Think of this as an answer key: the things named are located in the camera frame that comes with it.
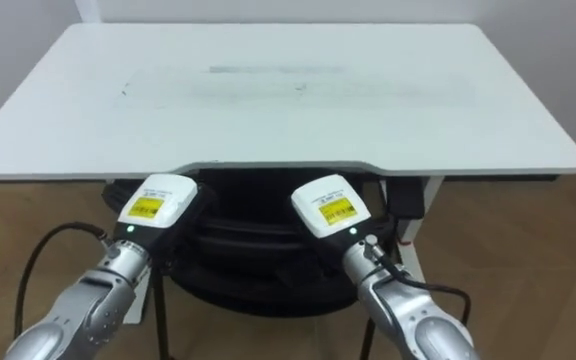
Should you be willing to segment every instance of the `table top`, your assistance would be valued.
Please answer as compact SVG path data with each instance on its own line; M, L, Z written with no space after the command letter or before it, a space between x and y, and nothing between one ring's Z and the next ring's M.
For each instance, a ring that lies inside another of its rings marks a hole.
M77 24L0 109L0 180L218 167L576 172L468 24Z

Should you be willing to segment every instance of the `white wall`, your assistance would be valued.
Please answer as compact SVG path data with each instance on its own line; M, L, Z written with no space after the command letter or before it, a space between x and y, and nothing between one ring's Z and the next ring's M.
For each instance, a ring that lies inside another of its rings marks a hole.
M576 140L576 0L98 1L104 21L473 22ZM0 106L78 20L73 0L0 0Z
M0 0L0 107L68 27L72 0Z

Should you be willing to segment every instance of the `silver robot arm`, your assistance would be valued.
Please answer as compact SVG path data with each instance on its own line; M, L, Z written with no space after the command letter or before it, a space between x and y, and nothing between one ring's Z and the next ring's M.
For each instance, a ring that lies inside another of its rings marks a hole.
M14 341L5 360L93 359L123 323L151 263L161 262L203 207L200 190L183 176L148 177L121 211L106 256Z
M150 259L144 249L128 241L109 250L95 269L59 295L46 317L15 340L5 360L93 359L110 342Z
M346 252L343 266L357 285L359 301L402 358L479 360L468 329L439 308L427 290L393 279L378 265L383 254L377 238L368 235Z
M410 275L384 256L371 235L374 227L366 204L343 177L307 183L295 190L291 201L313 235L311 246L332 267L346 272L368 315L405 360L479 360L466 327L441 310L428 291L406 285Z

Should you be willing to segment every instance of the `black cable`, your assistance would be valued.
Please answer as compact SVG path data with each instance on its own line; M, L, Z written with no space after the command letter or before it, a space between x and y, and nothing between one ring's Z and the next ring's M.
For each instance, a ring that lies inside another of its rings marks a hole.
M468 318L470 318L470 308L472 307L472 300L470 299L470 295L468 295L468 293L466 293L463 290L452 288L449 286L427 284L412 280L408 278L403 271L399 270L397 266L395 266L395 264L390 260L390 257L386 254L382 255L377 260L384 268L386 268L386 270L388 270L388 272L392 275L392 277L395 280L399 281L402 284L412 286L418 289L452 294L462 298L464 300L464 311L461 316L461 323L464 324L464 326L468 324Z
M21 280L19 281L19 288L17 290L17 300L15 302L15 320L14 320L14 339L16 339L19 335L21 335L21 330L23 327L24 322L24 299L26 297L26 288L28 287L28 280L30 280L30 274L32 273L32 269L37 262L37 258L39 254L44 249L46 244L53 238L53 236L57 235L58 233L64 230L80 230L92 234L93 236L97 237L97 239L102 240L106 238L106 232L103 229L100 229L94 225L81 223L81 222L72 222L61 224L56 228L50 230L44 237L39 241L35 249L30 254L30 258L28 258L28 262L26 263L26 267L24 268L24 272L21 275Z

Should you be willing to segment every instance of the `yellow label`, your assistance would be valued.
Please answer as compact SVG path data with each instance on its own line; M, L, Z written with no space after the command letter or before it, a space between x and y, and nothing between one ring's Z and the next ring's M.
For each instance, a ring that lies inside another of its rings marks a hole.
M135 201L135 205L130 208L128 215L152 219L157 215L163 203L164 199L140 197Z
M341 198L320 206L319 211L324 215L328 225L332 225L341 220L357 215L357 210L352 206L350 200Z

